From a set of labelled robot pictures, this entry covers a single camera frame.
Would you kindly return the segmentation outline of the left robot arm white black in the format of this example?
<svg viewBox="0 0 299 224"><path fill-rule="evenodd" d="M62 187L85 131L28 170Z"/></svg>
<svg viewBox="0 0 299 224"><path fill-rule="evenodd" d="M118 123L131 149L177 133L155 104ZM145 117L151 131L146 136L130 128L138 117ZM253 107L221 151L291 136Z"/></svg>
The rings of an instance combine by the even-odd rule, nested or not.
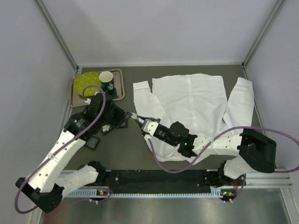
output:
<svg viewBox="0 0 299 224"><path fill-rule="evenodd" d="M42 163L28 177L20 177L14 206L18 213L18 199L26 195L45 213L53 211L71 192L81 187L108 186L105 168L100 162L91 161L81 169L61 177L60 174L75 155L98 132L105 128L114 130L124 125L131 113L114 104L112 98L101 93L88 99L82 112L73 114L65 124L58 140Z"/></svg>

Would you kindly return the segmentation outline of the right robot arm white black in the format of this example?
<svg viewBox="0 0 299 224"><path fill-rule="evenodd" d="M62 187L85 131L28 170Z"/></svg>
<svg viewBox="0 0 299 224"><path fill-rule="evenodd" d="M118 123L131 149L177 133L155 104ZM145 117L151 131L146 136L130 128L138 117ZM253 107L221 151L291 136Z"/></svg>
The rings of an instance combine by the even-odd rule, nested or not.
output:
<svg viewBox="0 0 299 224"><path fill-rule="evenodd" d="M166 127L160 124L160 119L136 114L132 118L138 123L144 137L177 147L178 153L186 158L201 160L211 155L232 156L233 159L224 161L217 171L204 174L205 183L209 186L228 185L254 171L275 171L276 142L251 128L244 128L241 134L208 138L190 134L189 129L180 122Z"/></svg>

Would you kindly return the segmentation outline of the white shirt garment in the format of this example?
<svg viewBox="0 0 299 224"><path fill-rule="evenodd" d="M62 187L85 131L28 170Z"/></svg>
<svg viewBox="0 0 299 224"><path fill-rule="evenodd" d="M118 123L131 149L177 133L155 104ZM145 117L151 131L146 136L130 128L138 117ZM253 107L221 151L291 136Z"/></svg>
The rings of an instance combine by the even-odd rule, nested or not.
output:
<svg viewBox="0 0 299 224"><path fill-rule="evenodd" d="M254 110L251 81L238 78L226 96L221 76L176 75L133 84L137 115L159 118L166 127L176 121L190 134L209 139L236 126L250 126Z"/></svg>

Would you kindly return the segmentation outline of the sparkly snowflake brooch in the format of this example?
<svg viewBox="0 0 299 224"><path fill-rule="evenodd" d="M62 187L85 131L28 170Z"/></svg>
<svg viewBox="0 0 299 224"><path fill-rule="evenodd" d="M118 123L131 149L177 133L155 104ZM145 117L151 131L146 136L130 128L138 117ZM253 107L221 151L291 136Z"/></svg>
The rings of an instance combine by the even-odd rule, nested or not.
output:
<svg viewBox="0 0 299 224"><path fill-rule="evenodd" d="M102 126L102 131L103 132L109 132L109 130L110 130L110 125L104 125L104 126Z"/></svg>

